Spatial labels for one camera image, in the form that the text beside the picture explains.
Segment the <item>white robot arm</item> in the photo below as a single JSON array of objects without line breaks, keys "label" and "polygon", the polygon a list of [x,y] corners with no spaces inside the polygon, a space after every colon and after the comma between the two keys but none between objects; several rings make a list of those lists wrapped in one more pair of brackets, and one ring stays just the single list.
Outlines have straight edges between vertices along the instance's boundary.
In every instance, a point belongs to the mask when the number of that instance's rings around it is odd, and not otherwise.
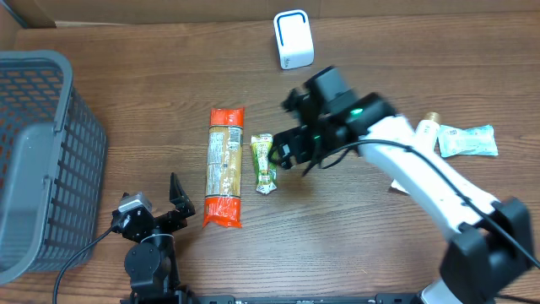
[{"label": "white robot arm", "polygon": [[[362,139],[385,139],[414,146],[414,131],[404,116],[386,117],[368,130],[369,134]],[[491,203],[498,201],[497,198],[471,184],[433,151],[421,152],[485,214],[494,212]],[[384,144],[360,145],[359,153],[394,177],[431,216],[447,241],[461,233],[459,225],[462,223],[476,225],[482,220],[480,215],[464,206],[463,200],[417,155]],[[461,303],[443,280],[436,280],[422,290],[419,297],[424,304]]]},{"label": "white robot arm", "polygon": [[533,264],[540,268],[533,257],[530,216],[517,198],[502,204],[433,151],[414,149],[407,119],[376,93],[358,98],[335,68],[304,86],[307,94],[293,90],[283,103],[297,113],[300,126],[274,136],[271,161],[284,169],[292,167],[293,158],[309,161],[307,173],[327,156],[358,145],[360,156],[396,179],[449,244],[442,279],[418,294],[421,303],[492,303]]}]

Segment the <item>cardboard box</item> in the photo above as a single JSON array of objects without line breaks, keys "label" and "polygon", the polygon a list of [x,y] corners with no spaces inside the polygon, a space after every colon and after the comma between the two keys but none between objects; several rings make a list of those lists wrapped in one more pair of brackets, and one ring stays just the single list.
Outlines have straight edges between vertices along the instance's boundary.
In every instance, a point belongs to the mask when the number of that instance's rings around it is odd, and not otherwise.
[{"label": "cardboard box", "polygon": [[19,23],[0,5],[0,51],[13,50],[19,30],[21,30]]},{"label": "cardboard box", "polygon": [[538,0],[8,0],[37,27],[55,23],[163,24],[271,20],[303,9],[310,18],[540,10]]}]

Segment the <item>green led light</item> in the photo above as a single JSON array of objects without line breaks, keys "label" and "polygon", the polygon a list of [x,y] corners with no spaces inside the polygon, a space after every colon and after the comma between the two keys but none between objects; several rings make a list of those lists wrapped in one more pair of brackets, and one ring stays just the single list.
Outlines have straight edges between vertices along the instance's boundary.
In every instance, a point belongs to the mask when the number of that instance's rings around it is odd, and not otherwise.
[{"label": "green led light", "polygon": [[364,109],[354,109],[351,111],[351,114],[356,116],[356,115],[360,115],[360,113],[362,113],[364,111]]}]

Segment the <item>spaghetti package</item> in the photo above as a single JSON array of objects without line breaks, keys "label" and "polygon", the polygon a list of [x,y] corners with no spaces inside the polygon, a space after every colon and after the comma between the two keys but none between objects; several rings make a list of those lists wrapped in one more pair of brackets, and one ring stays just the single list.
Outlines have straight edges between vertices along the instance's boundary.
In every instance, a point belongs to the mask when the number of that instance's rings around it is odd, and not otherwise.
[{"label": "spaghetti package", "polygon": [[244,108],[212,109],[204,199],[204,222],[241,228],[240,179]]}]

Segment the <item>blue and white package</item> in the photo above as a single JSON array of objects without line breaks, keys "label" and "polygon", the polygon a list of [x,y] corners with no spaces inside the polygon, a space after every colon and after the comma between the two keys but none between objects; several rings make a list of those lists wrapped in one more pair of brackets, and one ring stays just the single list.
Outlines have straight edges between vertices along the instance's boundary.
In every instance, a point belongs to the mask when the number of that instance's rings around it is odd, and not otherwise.
[{"label": "blue and white package", "polygon": [[497,156],[497,144],[493,127],[490,125],[461,130],[459,128],[440,126],[440,156],[453,155],[487,155]]}]

